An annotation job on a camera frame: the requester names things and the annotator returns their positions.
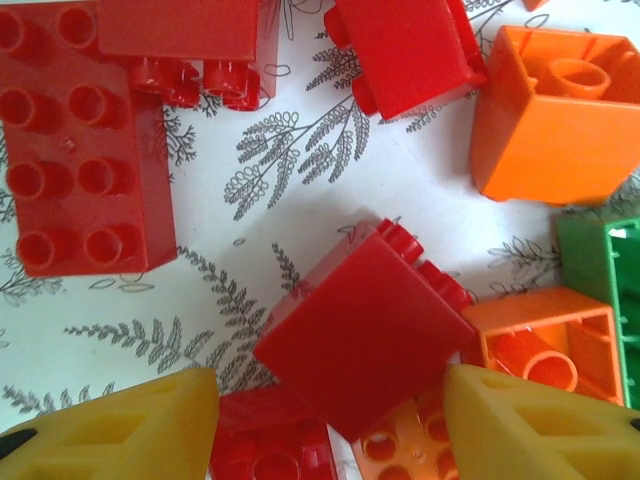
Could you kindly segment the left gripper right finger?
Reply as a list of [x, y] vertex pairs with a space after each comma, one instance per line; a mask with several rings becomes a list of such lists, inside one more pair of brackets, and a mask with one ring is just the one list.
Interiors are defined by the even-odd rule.
[[444, 414], [462, 479], [636, 479], [639, 413], [472, 365], [451, 365]]

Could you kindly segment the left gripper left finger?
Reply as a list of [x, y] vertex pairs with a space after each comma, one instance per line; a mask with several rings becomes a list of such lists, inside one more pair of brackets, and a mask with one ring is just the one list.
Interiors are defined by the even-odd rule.
[[3, 432], [1, 476], [203, 479], [218, 412], [214, 369], [186, 369]]

